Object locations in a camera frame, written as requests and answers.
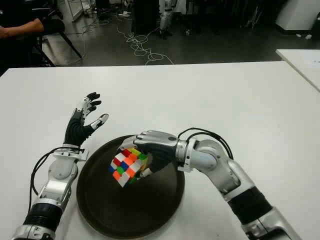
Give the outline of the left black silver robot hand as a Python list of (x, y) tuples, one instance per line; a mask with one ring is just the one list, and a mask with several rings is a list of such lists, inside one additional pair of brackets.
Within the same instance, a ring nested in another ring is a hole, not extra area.
[(99, 100), (100, 94), (97, 92), (89, 93), (83, 97), (74, 108), (71, 118), (67, 124), (63, 146), (80, 147), (98, 128), (105, 124), (109, 114), (102, 114), (97, 120), (85, 125), (87, 116), (97, 109), (102, 103)]

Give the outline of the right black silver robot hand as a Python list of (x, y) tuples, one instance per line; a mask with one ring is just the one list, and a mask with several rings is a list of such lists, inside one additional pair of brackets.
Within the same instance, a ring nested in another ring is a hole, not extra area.
[(172, 134), (148, 130), (123, 140), (117, 151), (135, 148), (145, 155), (150, 154), (152, 156), (151, 163), (139, 175), (140, 178), (145, 178), (162, 170), (170, 163), (177, 167), (176, 150), (178, 141), (179, 139)]

